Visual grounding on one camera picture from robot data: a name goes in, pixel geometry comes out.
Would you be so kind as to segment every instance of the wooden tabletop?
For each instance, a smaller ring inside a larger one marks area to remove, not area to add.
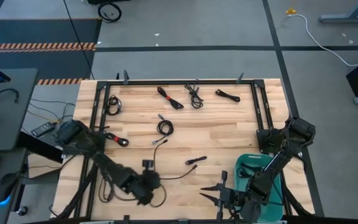
[[[265,86],[275,128],[282,128],[288,118],[288,108],[280,79],[265,79]],[[185,108],[175,110],[170,103],[157,93],[157,86],[129,85],[113,86],[110,94],[122,101],[122,112],[106,117],[106,131],[126,138],[128,147],[120,147],[114,141],[106,141],[105,153],[117,163],[142,172],[142,159],[153,159],[155,145],[151,142],[162,137],[156,131],[158,114],[170,120],[175,128],[167,137],[169,141],[162,145],[156,155],[157,172],[162,177],[178,177],[191,169],[185,165],[188,159],[207,156],[197,162],[198,167],[189,175],[177,180],[162,180],[167,189],[167,200],[159,208],[138,206],[136,202],[123,202],[113,199],[109,203],[99,201],[101,175],[98,174],[93,204],[93,220],[122,220],[130,215],[135,220],[171,220],[171,219],[215,219],[216,207],[202,197],[200,188],[220,182],[221,171],[229,173],[227,187],[233,187],[234,164],[242,154],[259,154],[255,135],[257,122],[250,85],[198,85],[199,96],[204,106],[195,110],[190,105],[190,95],[183,85],[164,85],[163,88],[173,99]],[[215,94],[220,89],[230,95],[241,97],[236,103]],[[90,123],[96,81],[82,81],[74,112],[74,119],[85,124]],[[99,104],[96,124],[101,117],[103,92]],[[262,97],[258,90],[260,105]],[[53,211],[60,213],[69,203],[78,188],[83,158],[78,156],[70,161],[60,173]],[[303,164],[292,159],[284,170],[288,188],[298,201],[309,211],[314,212]],[[118,195],[131,198],[116,189]],[[205,192],[218,196],[217,192]],[[163,190],[154,190],[153,204],[163,199]],[[88,192],[85,193],[81,214],[85,214]],[[224,218],[229,218],[225,211]]]

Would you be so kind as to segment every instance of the white cable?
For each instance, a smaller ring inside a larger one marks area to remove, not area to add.
[[[339,56],[337,53],[333,52],[332,50],[329,50],[323,46],[321,46],[317,40],[310,34],[309,32],[309,28],[308,28],[308,20],[305,16],[302,16],[302,15],[299,15],[299,14],[294,14],[294,15],[288,15],[289,17],[294,17],[294,16],[298,16],[298,17],[302,17],[305,21],[306,21],[306,32],[309,34],[309,36],[313,39],[313,41],[319,46],[321,47],[322,49],[324,50],[327,50],[328,52],[331,52],[333,53],[335,56],[337,56],[339,59],[341,59],[341,61],[343,61],[343,63],[345,63],[347,66],[350,66],[350,67],[354,67],[354,66],[358,66],[358,64],[355,64],[355,65],[352,65],[352,64],[349,64],[347,63],[345,60],[343,60],[343,58],[341,58],[341,56]]]

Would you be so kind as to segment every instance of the green plastic basket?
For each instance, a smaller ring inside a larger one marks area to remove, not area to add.
[[[252,167],[265,167],[272,158],[268,155],[263,154],[243,154],[241,155],[237,162],[236,166],[234,168],[234,188],[236,190],[245,191],[248,183],[248,178],[240,178],[237,175],[237,170],[240,168],[241,162],[248,166]],[[246,169],[248,174],[253,174],[253,172],[250,169]],[[277,175],[274,179],[274,183],[277,187],[277,190],[275,190],[274,187],[272,187],[272,191],[270,193],[269,202],[276,202],[276,203],[282,203],[280,196],[282,195],[281,192],[281,181],[280,181],[280,175]],[[281,220],[283,217],[283,206],[282,205],[274,205],[271,203],[268,203],[266,206],[262,205],[260,217],[258,219],[258,222],[277,222]]]

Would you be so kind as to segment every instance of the wheel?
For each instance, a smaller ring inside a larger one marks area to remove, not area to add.
[[[112,2],[104,2],[98,7],[98,14],[104,22],[117,22],[122,15],[121,9]]]
[[[28,212],[27,207],[21,205],[16,213],[18,214],[18,216],[23,216],[23,215],[26,215],[27,212]]]

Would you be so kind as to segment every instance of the concrete floor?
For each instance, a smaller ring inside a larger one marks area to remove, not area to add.
[[[5,0],[0,18],[67,17],[61,0],[50,2]],[[67,3],[73,17],[96,16],[94,6],[80,0]],[[305,22],[299,17],[286,17],[291,0],[268,3],[280,45],[315,46],[305,32]],[[358,45],[358,25],[321,25],[317,21],[320,14],[345,13],[357,3],[358,0],[298,0],[294,8],[309,19],[311,33],[323,45]],[[98,47],[273,45],[260,0],[132,0],[118,5],[123,11],[122,19],[102,25]],[[349,63],[358,63],[357,50],[338,53]],[[358,218],[358,106],[352,102],[354,96],[345,78],[353,68],[323,51],[287,51],[283,56],[300,116],[317,128],[309,152],[324,214]],[[282,77],[274,51],[95,53],[96,79],[115,78],[124,69],[131,78],[144,79],[237,78],[241,72],[244,78]],[[33,97],[75,102],[77,91],[78,85],[36,86]],[[37,105],[58,114],[63,112],[63,105]],[[44,122],[28,114],[24,127],[31,130]],[[47,185],[27,188],[23,204],[29,205],[29,214],[20,218],[12,214],[9,223],[46,220],[47,207],[55,194],[55,179],[50,178]]]

